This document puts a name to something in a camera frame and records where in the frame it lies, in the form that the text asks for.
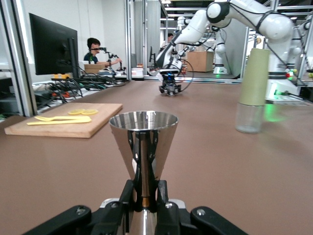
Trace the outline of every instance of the black monitor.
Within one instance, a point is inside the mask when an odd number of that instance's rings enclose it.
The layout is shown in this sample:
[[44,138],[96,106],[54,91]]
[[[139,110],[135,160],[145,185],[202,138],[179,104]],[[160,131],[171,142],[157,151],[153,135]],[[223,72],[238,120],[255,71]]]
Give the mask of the black monitor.
[[29,13],[37,75],[72,72],[79,78],[77,31]]

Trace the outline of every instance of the dark shirt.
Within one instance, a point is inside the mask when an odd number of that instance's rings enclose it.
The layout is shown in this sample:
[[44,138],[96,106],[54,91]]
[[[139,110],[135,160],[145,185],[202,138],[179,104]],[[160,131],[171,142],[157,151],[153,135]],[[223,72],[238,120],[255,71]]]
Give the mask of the dark shirt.
[[84,61],[94,61],[94,63],[96,64],[98,62],[98,58],[96,56],[93,56],[93,54],[91,54],[90,52],[88,52],[84,57]]

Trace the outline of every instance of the metal rod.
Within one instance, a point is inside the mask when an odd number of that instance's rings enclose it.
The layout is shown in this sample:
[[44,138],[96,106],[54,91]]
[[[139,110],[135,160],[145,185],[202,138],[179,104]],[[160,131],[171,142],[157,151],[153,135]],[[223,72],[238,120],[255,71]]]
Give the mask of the metal rod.
[[[268,5],[271,1],[268,0],[264,3],[264,6]],[[165,11],[198,11],[206,10],[206,7],[165,7]],[[313,9],[313,6],[278,6],[277,10],[303,10],[303,9]]]
[[244,43],[244,53],[242,57],[242,63],[241,63],[241,73],[240,73],[240,78],[244,77],[245,73],[245,68],[246,68],[246,51],[247,51],[247,45],[248,45],[248,40],[249,40],[249,27],[246,27],[246,36],[245,36],[245,43]]
[[198,11],[206,10],[206,7],[166,7],[166,11]]
[[167,17],[166,17],[166,22],[165,22],[165,45],[167,45],[167,35],[168,35],[168,20],[167,20]]
[[279,0],[271,0],[270,1],[270,8],[271,10],[277,11]]
[[307,55],[307,52],[308,51],[311,51],[312,49],[312,37],[313,37],[313,23],[310,24],[310,28],[309,28],[309,32],[308,32],[308,35],[307,35],[307,41],[306,41],[306,44],[304,46],[304,52],[303,52],[303,57],[302,57],[302,61],[301,61],[301,66],[300,66],[300,69],[299,69],[299,79],[302,79],[303,78],[303,75],[306,73],[306,60],[308,58],[308,55]]
[[126,0],[125,5],[125,42],[126,42],[126,77],[127,80],[132,79],[132,62],[131,62],[131,54],[132,54],[132,44],[131,44],[131,1]]
[[147,0],[142,1],[143,75],[147,75]]
[[0,0],[0,31],[7,44],[11,80],[14,87],[18,111],[20,115],[31,117],[37,114],[36,98],[31,85],[31,76],[23,44],[23,35],[16,1]]
[[158,0],[158,1],[159,1],[160,5],[161,5],[162,11],[164,12],[165,16],[167,17],[167,12],[166,12],[166,10],[165,10],[165,7],[164,7],[162,1],[161,1],[161,0]]
[[[282,12],[282,15],[285,16],[307,16],[309,12]],[[169,17],[193,17],[195,14],[168,14]]]

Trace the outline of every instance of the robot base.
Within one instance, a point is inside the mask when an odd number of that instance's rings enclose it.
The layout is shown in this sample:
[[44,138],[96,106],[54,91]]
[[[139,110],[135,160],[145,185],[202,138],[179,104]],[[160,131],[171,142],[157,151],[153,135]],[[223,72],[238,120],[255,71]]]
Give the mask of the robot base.
[[295,86],[288,79],[269,79],[266,91],[266,101],[273,104],[303,104],[302,100],[277,94],[277,92],[289,92],[299,95],[300,87]]
[[215,66],[213,74],[229,74],[225,67]]

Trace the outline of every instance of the metal cone funnel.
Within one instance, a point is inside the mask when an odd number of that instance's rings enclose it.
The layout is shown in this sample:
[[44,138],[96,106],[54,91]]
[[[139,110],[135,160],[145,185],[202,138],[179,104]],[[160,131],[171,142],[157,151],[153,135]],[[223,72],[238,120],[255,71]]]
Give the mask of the metal cone funnel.
[[135,210],[156,212],[156,189],[178,118],[156,111],[119,114],[110,126],[136,192]]

